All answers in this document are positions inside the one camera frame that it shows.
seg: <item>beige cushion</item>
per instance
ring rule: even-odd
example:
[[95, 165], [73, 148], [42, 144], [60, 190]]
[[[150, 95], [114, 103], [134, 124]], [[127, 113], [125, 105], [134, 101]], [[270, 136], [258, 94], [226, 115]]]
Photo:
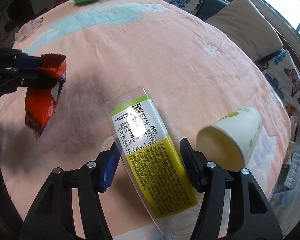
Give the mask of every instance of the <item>beige cushion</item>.
[[283, 49], [274, 28], [250, 0], [234, 0], [206, 23], [225, 33], [252, 61]]

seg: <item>bottle label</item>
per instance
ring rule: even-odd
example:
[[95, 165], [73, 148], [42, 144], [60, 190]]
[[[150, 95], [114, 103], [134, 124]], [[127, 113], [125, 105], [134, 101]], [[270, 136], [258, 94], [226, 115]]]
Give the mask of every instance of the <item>bottle label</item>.
[[176, 148], [149, 96], [111, 112], [133, 175], [157, 218], [197, 204]]

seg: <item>green stripe on label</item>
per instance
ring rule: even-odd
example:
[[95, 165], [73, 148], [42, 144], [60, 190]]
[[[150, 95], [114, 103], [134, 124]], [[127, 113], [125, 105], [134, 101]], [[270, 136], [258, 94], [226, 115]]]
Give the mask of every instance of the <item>green stripe on label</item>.
[[134, 106], [134, 105], [136, 105], [138, 103], [141, 103], [142, 101], [146, 101], [148, 99], [151, 99], [151, 97], [148, 96], [148, 95], [142, 96], [140, 98], [136, 98], [136, 99], [134, 99], [134, 100], [132, 100], [132, 101], [116, 108], [116, 109], [114, 109], [113, 111], [111, 111], [110, 115], [114, 116], [115, 114], [120, 113], [121, 111], [127, 109], [128, 107]]

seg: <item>yellow label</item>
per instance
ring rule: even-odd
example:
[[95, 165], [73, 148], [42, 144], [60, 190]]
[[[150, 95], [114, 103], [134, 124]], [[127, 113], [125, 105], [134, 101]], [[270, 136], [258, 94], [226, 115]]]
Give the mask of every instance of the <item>yellow label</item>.
[[138, 185], [157, 218], [163, 218], [197, 204], [179, 155], [167, 138], [126, 155]]

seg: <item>qr code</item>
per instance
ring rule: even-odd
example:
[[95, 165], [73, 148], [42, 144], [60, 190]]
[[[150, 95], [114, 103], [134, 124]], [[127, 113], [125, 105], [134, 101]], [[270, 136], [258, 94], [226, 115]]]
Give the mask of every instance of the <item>qr code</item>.
[[143, 109], [141, 104], [136, 104], [134, 106], [132, 106], [132, 109], [137, 113], [137, 114], [142, 114], [143, 113]]

